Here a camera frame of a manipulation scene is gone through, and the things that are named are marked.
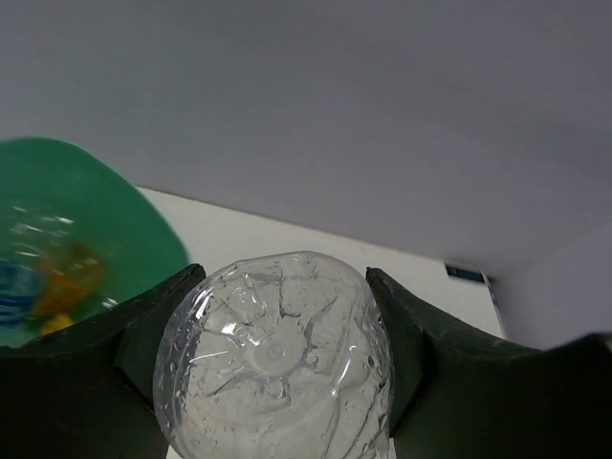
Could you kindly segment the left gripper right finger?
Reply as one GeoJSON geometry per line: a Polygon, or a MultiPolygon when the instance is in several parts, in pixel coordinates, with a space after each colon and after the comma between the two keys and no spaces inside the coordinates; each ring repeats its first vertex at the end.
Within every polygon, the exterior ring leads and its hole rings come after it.
{"type": "Polygon", "coordinates": [[[611,337],[549,350],[500,339],[381,269],[366,281],[390,337],[400,458],[607,458],[611,337]]]}

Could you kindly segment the clear unlabelled plastic bottle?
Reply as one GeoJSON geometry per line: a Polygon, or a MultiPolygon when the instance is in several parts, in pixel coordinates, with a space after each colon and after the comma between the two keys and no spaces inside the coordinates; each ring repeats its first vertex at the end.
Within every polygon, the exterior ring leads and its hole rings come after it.
{"type": "Polygon", "coordinates": [[[153,400],[183,458],[386,458],[392,376],[364,277],[302,251],[197,284],[165,326],[153,400]]]}

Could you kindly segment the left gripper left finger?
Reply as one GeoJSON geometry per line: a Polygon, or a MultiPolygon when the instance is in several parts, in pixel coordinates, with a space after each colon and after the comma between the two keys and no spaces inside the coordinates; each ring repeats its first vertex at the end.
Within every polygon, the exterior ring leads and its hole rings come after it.
{"type": "Polygon", "coordinates": [[[152,397],[158,346],[205,277],[191,264],[104,314],[2,348],[2,457],[166,457],[152,397]]]}

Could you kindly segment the orange plastic bottle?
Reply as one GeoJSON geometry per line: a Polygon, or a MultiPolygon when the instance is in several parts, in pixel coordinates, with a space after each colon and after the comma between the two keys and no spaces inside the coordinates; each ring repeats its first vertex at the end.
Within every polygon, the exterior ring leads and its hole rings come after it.
{"type": "Polygon", "coordinates": [[[101,284],[106,269],[88,246],[71,243],[57,255],[41,296],[29,318],[40,322],[39,335],[47,336],[75,322],[70,313],[101,284]]]}

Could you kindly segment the blue cap water bottle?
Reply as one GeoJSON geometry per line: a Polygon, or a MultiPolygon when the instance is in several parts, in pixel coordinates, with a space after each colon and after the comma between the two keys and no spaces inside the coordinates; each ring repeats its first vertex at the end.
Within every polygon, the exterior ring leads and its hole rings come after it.
{"type": "Polygon", "coordinates": [[[12,327],[29,313],[44,288],[42,272],[1,260],[1,326],[12,327]]]}

